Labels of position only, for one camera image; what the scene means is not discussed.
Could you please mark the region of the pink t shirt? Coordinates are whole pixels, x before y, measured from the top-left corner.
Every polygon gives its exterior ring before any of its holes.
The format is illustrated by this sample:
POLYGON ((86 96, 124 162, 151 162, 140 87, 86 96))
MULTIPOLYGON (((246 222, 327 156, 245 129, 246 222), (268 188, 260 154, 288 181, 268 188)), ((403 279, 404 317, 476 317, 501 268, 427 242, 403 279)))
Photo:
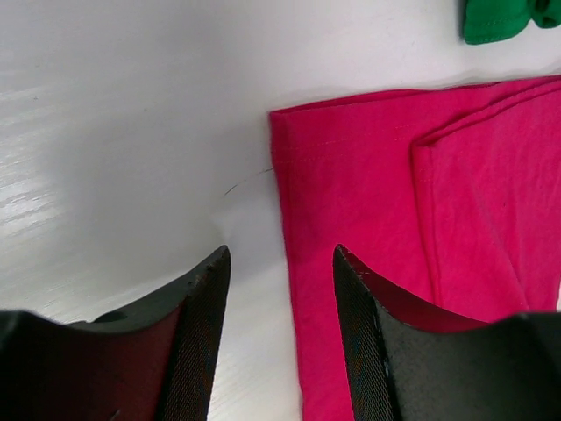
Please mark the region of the pink t shirt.
POLYGON ((269 121, 304 419, 357 420, 337 246, 463 317, 559 314, 558 77, 349 96, 269 121))

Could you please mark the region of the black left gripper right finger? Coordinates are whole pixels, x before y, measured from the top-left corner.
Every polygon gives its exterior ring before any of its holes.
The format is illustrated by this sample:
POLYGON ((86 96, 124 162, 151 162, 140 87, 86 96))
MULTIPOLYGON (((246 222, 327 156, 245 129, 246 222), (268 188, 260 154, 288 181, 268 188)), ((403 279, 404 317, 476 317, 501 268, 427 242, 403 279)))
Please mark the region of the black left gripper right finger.
POLYGON ((334 290, 357 420, 557 420, 560 316, 493 323, 442 309, 343 246, 334 290))

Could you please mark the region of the green folded t shirt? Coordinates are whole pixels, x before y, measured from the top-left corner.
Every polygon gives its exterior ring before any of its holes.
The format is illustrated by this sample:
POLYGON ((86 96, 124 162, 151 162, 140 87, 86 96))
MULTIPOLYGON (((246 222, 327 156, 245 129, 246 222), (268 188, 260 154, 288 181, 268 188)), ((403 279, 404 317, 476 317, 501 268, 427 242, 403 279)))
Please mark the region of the green folded t shirt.
POLYGON ((560 0, 469 0, 462 38, 477 46, 512 39, 530 21, 541 29, 560 26, 560 0))

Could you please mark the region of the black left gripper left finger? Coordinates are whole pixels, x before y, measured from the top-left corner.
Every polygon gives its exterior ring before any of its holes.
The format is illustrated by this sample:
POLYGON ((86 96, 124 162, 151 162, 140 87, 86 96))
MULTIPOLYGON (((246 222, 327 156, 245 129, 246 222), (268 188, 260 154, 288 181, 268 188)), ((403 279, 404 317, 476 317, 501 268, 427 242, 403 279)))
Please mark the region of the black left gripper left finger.
POLYGON ((204 420, 231 278, 226 246, 91 322, 1 314, 4 420, 204 420))

